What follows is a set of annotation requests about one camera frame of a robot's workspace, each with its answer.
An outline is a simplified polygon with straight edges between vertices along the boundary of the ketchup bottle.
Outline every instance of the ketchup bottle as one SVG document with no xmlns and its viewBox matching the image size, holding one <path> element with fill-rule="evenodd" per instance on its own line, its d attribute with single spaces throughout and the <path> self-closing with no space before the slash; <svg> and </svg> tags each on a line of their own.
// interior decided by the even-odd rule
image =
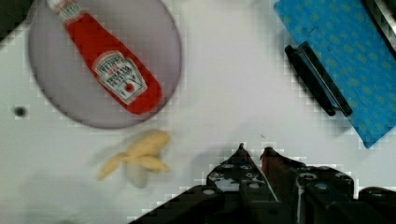
<svg viewBox="0 0 396 224">
<path fill-rule="evenodd" d="M 85 64 L 125 109 L 141 115 L 163 97 L 160 83 L 145 65 L 75 0 L 48 0 L 60 17 Z"/>
</svg>

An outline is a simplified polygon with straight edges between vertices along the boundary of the white surface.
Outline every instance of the white surface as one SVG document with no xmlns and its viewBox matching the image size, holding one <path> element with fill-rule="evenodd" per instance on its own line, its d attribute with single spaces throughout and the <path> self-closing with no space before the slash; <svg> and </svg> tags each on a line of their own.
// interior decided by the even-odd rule
<svg viewBox="0 0 396 224">
<path fill-rule="evenodd" d="M 359 187 L 396 186 L 395 131 L 368 150 L 347 120 L 326 116 L 289 69 L 283 48 L 290 39 L 272 3 L 166 4 L 179 21 L 185 76 L 172 104 L 129 129 L 81 126 L 46 103 L 27 69 L 26 26 L 2 43 L 0 203 L 38 198 L 66 207 L 112 207 L 126 223 L 203 184 L 239 142 L 247 143 L 256 162 L 264 147 L 273 146 L 308 164 L 333 164 L 352 174 Z M 28 118 L 16 119 L 14 105 L 28 105 Z M 105 159 L 149 129 L 164 129 L 173 136 L 163 153 L 171 174 L 151 175 L 145 189 L 128 184 L 122 169 L 104 182 L 94 179 Z M 62 188 L 64 183 L 69 190 Z M 88 189 L 90 194 L 81 197 L 72 189 Z M 42 196 L 43 190 L 52 192 L 51 197 Z"/>
</svg>

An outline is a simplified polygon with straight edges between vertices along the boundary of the black clip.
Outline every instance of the black clip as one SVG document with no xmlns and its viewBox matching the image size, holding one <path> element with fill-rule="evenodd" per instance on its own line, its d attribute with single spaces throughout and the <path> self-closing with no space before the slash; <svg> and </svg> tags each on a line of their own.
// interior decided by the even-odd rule
<svg viewBox="0 0 396 224">
<path fill-rule="evenodd" d="M 297 49 L 287 46 L 285 52 L 298 76 L 329 116 L 335 115 L 336 110 L 342 111 L 345 116 L 352 114 L 347 100 L 306 41 Z"/>
</svg>

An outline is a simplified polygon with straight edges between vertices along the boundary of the blue notebook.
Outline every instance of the blue notebook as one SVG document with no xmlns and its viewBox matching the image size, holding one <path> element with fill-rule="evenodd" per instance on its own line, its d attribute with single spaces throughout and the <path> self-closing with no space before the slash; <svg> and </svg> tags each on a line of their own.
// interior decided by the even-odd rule
<svg viewBox="0 0 396 224">
<path fill-rule="evenodd" d="M 396 61 L 361 0 L 280 0 L 276 12 L 294 40 L 316 53 L 371 147 L 396 125 Z"/>
</svg>

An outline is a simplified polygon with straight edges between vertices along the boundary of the ketchup label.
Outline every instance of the ketchup label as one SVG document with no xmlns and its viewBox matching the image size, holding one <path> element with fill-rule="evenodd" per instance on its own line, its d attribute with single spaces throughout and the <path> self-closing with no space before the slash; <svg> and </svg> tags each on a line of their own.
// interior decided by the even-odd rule
<svg viewBox="0 0 396 224">
<path fill-rule="evenodd" d="M 70 22 L 77 20 L 81 16 L 81 8 L 78 6 L 77 2 L 73 0 L 65 1 L 64 4 L 58 8 L 59 17 L 62 22 Z"/>
<path fill-rule="evenodd" d="M 100 82 L 127 105 L 148 88 L 134 62 L 118 51 L 102 54 L 93 70 Z"/>
</svg>

